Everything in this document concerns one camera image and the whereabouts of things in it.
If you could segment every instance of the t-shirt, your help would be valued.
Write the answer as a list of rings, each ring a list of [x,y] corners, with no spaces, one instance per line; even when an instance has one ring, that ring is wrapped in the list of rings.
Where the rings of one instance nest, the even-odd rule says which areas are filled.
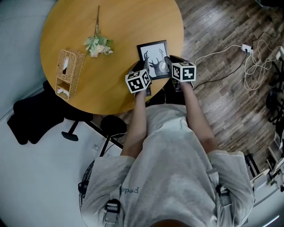
[[[137,159],[127,156],[95,160],[82,217],[88,227],[105,226],[105,205],[121,204],[117,226],[149,227],[175,219],[191,227],[239,226],[254,202],[242,152],[205,153],[178,105],[146,110],[147,138]],[[216,187],[230,191],[224,208]]]

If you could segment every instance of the cube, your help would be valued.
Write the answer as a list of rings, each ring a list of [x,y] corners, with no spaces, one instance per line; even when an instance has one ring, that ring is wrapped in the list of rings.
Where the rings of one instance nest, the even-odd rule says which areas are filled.
[[[193,63],[173,63],[172,78],[180,82],[196,80],[196,65]]]
[[[131,93],[146,90],[151,79],[146,69],[125,76],[126,84]]]

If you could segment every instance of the picture frame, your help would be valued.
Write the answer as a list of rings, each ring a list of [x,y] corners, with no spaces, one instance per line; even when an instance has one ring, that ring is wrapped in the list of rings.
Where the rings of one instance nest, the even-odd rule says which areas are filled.
[[[152,80],[171,77],[165,62],[165,57],[169,57],[166,40],[138,45],[137,50],[140,60],[149,61],[149,75]]]

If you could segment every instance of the wicker basket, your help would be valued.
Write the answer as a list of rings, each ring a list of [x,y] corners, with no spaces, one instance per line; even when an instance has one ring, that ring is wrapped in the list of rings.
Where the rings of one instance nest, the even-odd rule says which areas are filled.
[[[76,94],[85,55],[77,50],[61,50],[56,70],[55,93],[68,101]]]

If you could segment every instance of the round wooden table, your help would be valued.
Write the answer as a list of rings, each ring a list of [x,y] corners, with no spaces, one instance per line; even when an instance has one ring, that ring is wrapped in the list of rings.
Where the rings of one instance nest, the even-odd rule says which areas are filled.
[[[41,63],[53,89],[60,50],[86,53],[83,43],[94,35],[98,5],[101,34],[114,40],[114,53],[97,58],[86,54],[77,94],[68,103],[93,114],[118,114],[134,107],[125,75],[139,60],[137,45],[167,40],[169,54],[180,56],[183,21],[175,0],[59,0],[47,17],[40,41]],[[152,95],[167,80],[153,81]]]

